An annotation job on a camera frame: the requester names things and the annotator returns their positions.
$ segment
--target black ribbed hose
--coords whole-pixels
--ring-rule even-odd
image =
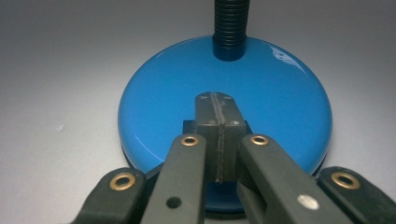
[[[226,62],[245,54],[249,0],[215,0],[213,53]]]

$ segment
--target blue round base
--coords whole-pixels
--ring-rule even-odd
[[[120,101],[119,131],[131,164],[143,172],[162,163],[183,120],[192,120],[194,98],[206,91],[231,95],[254,133],[272,136],[308,173],[326,154],[332,111],[316,76],[285,50],[247,39],[245,55],[224,62],[210,36],[178,43],[149,59]],[[243,211],[235,184],[208,184],[206,210]]]

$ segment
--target blue disc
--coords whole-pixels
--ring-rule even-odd
[[[195,118],[195,96],[207,91],[231,95],[254,133],[273,137],[306,172],[318,168],[330,141],[332,111],[317,77],[287,51],[250,37],[241,59],[221,61],[210,36],[154,55],[126,86],[119,131],[135,168],[148,172],[166,159],[183,120]],[[206,191],[207,211],[242,211],[233,183],[209,184]]]

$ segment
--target white tabletop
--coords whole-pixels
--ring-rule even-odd
[[[393,200],[395,9],[251,1],[247,28],[300,58],[327,91],[324,167],[355,170]],[[213,1],[0,1],[0,222],[71,222],[99,179],[127,166],[117,113],[128,80],[158,51],[213,34],[213,11]]]

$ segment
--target black hole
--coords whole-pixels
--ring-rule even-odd
[[[353,181],[351,179],[349,179],[348,177],[346,177],[346,176],[342,176],[342,175],[338,176],[338,180],[343,182],[346,185],[352,185],[353,184]]]
[[[181,206],[181,200],[178,197],[172,197],[166,201],[166,205],[169,208],[178,208]]]
[[[116,180],[116,185],[117,186],[127,185],[128,183],[129,183],[129,178],[128,177],[121,177],[118,180]]]
[[[188,143],[188,144],[192,144],[192,143],[195,142],[195,139],[193,139],[193,138],[186,138],[186,139],[184,139],[184,142],[185,142],[185,143]]]
[[[265,139],[264,139],[264,138],[261,138],[261,137],[255,137],[255,138],[254,138],[254,141],[263,143],[263,142],[265,142]]]

